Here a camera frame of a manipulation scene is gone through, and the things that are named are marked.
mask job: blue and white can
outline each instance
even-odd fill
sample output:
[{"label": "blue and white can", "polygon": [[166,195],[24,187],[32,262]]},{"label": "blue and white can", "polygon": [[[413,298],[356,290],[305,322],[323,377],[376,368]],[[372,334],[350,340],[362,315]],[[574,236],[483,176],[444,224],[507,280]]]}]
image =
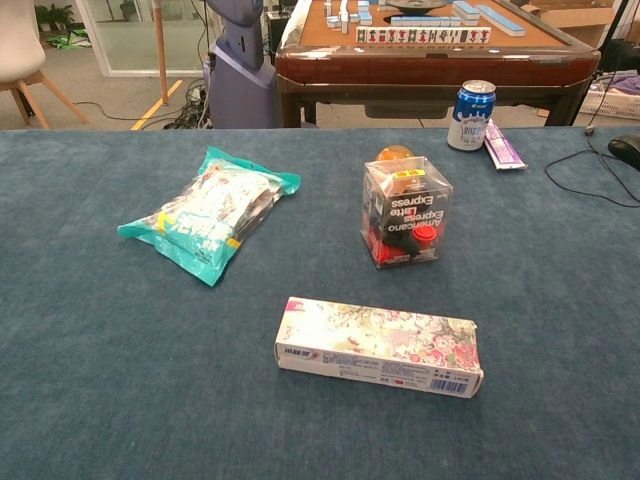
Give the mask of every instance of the blue and white can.
[{"label": "blue and white can", "polygon": [[453,109],[447,142],[458,150],[478,150],[496,104],[496,86],[484,80],[464,82]]}]

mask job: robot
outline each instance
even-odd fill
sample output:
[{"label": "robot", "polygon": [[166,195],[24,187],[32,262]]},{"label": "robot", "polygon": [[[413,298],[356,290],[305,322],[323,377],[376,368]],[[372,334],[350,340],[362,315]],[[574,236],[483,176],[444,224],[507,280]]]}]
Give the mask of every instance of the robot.
[{"label": "robot", "polygon": [[281,127],[276,71],[264,61],[262,0],[206,1],[224,19],[203,67],[214,128]]}]

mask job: wooden chair leg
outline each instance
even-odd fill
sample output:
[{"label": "wooden chair leg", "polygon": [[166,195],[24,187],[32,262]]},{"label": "wooden chair leg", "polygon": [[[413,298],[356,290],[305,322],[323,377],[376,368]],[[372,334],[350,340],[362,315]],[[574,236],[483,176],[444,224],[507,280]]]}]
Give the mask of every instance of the wooden chair leg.
[{"label": "wooden chair leg", "polygon": [[29,114],[24,108],[24,104],[22,103],[22,99],[20,98],[20,94],[18,93],[18,89],[12,88],[11,95],[13,96],[13,100],[16,102],[18,110],[20,110],[20,116],[24,120],[24,124],[29,125]]},{"label": "wooden chair leg", "polygon": [[69,98],[66,97],[64,93],[60,91],[60,89],[56,86],[55,83],[49,80],[44,73],[42,72],[38,72],[38,73],[39,73],[38,75],[39,80],[44,84],[45,87],[51,90],[51,93],[53,93],[56,97],[58,97],[60,101],[69,108],[69,110],[75,113],[76,117],[78,117],[82,121],[82,123],[89,123],[89,120],[87,120],[87,117],[85,117],[84,114],[78,109],[78,107],[76,107],[73,104],[73,102],[69,100]]},{"label": "wooden chair leg", "polygon": [[23,93],[23,95],[27,98],[27,101],[31,105],[31,108],[36,114],[36,120],[38,120],[40,126],[42,128],[49,129],[49,123],[47,123],[47,119],[45,118],[44,113],[42,113],[42,110],[40,110],[40,107],[36,103],[36,99],[33,98],[33,95],[31,95],[31,90],[29,90],[27,84],[24,83],[24,80],[18,80],[16,83],[18,84],[18,89]]}]

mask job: computer mouse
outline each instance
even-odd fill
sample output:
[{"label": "computer mouse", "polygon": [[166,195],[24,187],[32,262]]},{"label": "computer mouse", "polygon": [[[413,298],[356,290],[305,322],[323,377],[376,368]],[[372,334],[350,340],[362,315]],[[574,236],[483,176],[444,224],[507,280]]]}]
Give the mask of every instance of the computer mouse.
[{"label": "computer mouse", "polygon": [[609,151],[640,171],[640,135],[620,135],[609,142]]}]

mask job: mahjong table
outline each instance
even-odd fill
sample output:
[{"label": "mahjong table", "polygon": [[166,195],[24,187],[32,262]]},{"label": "mahjong table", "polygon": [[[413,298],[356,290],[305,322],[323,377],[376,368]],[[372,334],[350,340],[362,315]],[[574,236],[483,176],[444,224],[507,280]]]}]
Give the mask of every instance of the mahjong table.
[{"label": "mahjong table", "polygon": [[[475,34],[468,27],[450,27],[467,30],[464,43],[457,33],[453,42],[430,41],[432,28],[394,29],[391,18],[400,12],[373,4],[369,25],[350,22],[348,32],[342,33],[340,27],[328,25],[324,1],[298,2],[276,55],[284,126],[299,127],[301,106],[315,102],[365,105],[371,112],[413,112],[422,118],[430,111],[441,116],[444,113],[439,112],[453,105],[457,90],[470,79],[493,82],[498,105],[545,108],[547,125],[572,124],[599,52],[506,0],[467,3],[488,6],[521,26],[524,34],[514,36],[481,17]],[[341,2],[331,4],[339,12]],[[358,2],[349,0],[347,8],[358,13]],[[429,15],[451,18],[453,6]],[[471,41],[472,34],[476,42]]]}]

